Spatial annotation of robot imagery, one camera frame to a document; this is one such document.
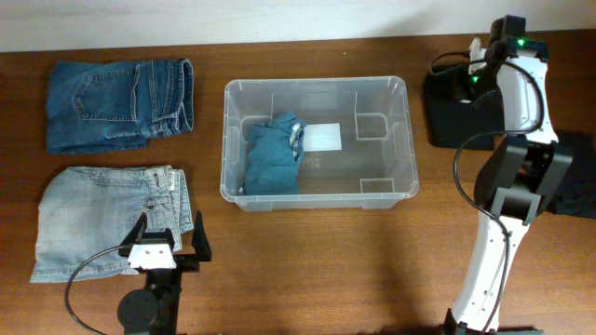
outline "folded jeans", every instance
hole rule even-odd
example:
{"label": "folded jeans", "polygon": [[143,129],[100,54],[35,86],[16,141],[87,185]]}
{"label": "folded jeans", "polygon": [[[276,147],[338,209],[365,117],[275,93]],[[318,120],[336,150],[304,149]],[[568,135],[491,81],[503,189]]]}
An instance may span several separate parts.
{"label": "folded jeans", "polygon": [[251,126],[245,195],[299,194],[306,121],[286,112]]}
{"label": "folded jeans", "polygon": [[[170,228],[174,250],[193,229],[186,180],[165,167],[69,167],[52,180],[39,204],[32,283],[68,280],[83,261],[118,246],[142,213],[148,231]],[[92,261],[76,280],[136,274],[112,252]]]}
{"label": "folded jeans", "polygon": [[193,129],[190,60],[60,60],[49,77],[47,151],[99,154]]}

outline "wood grain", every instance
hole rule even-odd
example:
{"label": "wood grain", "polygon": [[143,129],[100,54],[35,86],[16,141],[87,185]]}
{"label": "wood grain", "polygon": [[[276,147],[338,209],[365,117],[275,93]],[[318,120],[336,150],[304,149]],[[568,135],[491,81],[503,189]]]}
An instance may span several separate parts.
{"label": "wood grain", "polygon": [[[549,44],[550,116],[557,129],[596,129],[596,32],[538,33]],[[84,333],[66,314],[63,284],[29,284],[37,204],[69,166],[171,164],[186,172],[213,262],[183,278],[179,331],[188,334],[355,334],[435,327],[464,283],[477,213],[451,177],[454,150],[428,141],[421,89],[428,63],[470,35],[345,41],[140,47],[0,54],[0,332]],[[47,77],[56,60],[189,58],[195,130],[146,149],[99,155],[45,152]],[[390,210],[245,213],[219,193],[224,87],[238,78],[397,75],[407,85],[420,192]],[[471,189],[488,153],[465,153]],[[500,321],[551,334],[596,333],[596,221],[542,215],[513,263]],[[185,237],[188,246],[189,236]],[[81,318],[119,333],[115,309],[142,276],[74,285]]]}

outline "clear plastic bin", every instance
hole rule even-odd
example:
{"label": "clear plastic bin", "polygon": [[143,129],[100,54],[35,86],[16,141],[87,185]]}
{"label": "clear plastic bin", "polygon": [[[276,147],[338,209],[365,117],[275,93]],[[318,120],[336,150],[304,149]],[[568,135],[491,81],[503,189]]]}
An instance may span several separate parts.
{"label": "clear plastic bin", "polygon": [[[391,208],[418,192],[408,95],[396,76],[234,80],[224,108],[220,190],[243,210]],[[342,150],[305,153],[300,194],[239,195],[250,125],[287,111],[309,125],[339,123]]]}

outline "white paper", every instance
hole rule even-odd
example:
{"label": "white paper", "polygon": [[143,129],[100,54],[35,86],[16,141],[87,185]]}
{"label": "white paper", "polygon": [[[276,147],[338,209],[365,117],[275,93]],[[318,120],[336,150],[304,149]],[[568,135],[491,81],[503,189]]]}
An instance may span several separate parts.
{"label": "white paper", "polygon": [[342,150],[339,124],[306,126],[304,147],[305,152]]}

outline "white wall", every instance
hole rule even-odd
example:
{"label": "white wall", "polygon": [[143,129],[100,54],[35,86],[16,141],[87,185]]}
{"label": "white wall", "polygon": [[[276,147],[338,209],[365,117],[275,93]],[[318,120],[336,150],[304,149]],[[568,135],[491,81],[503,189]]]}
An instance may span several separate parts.
{"label": "white wall", "polygon": [[593,0],[1,0],[0,51],[596,28]]}

